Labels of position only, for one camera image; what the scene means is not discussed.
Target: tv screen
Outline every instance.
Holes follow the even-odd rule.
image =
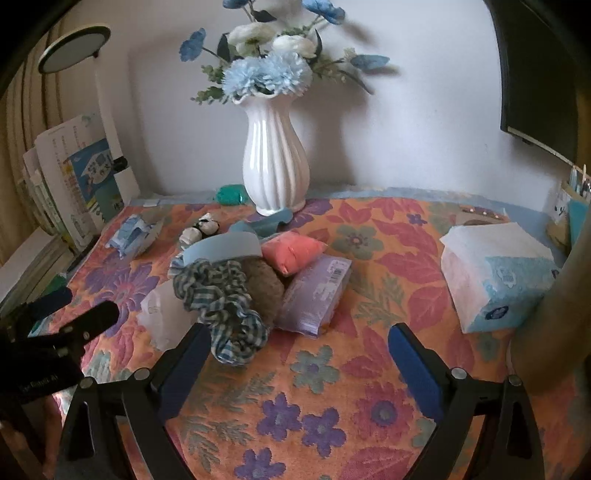
[[[589,159],[591,125],[587,30],[575,2],[486,0],[495,24],[502,75],[501,129],[580,166]]]

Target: light blue carnation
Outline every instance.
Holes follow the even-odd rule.
[[[252,95],[257,87],[263,87],[262,59],[247,57],[235,60],[226,69],[222,79],[222,89],[231,98]]]
[[[313,75],[308,63],[297,53],[270,53],[262,59],[263,81],[274,93],[295,93],[298,96],[310,87]]]

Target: checkered fabric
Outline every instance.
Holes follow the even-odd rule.
[[[199,259],[173,280],[174,294],[212,334],[212,355],[223,364],[245,365],[267,343],[269,329],[251,310],[246,275],[239,262],[212,265]]]

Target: lamp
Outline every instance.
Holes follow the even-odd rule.
[[[113,167],[117,172],[115,173],[115,181],[121,198],[128,205],[132,198],[139,196],[139,187],[121,151],[119,137],[111,113],[111,105],[100,81],[99,66],[97,64],[99,50],[109,41],[110,37],[111,29],[105,24],[92,24],[77,28],[62,35],[46,48],[39,58],[38,70],[41,74],[57,73],[73,67],[89,57],[93,57],[100,117],[113,156]]]

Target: blue flower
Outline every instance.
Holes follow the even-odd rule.
[[[181,55],[181,61],[193,61],[201,55],[205,35],[205,29],[200,28],[196,32],[193,32],[188,40],[185,40],[182,43],[181,48],[178,51]]]
[[[312,69],[293,51],[270,53],[262,63],[264,84],[271,92],[302,96],[312,83]]]
[[[351,65],[363,72],[377,70],[385,67],[390,61],[389,57],[383,55],[357,55],[351,59]]]
[[[223,7],[232,10],[248,5],[248,0],[223,0]]]
[[[226,95],[232,98],[241,98],[245,95],[253,95],[257,87],[264,84],[261,59],[247,57],[232,62],[226,69],[222,79],[222,89]]]
[[[336,8],[329,0],[303,0],[306,10],[322,15],[333,25],[341,25],[345,21],[345,10]]]

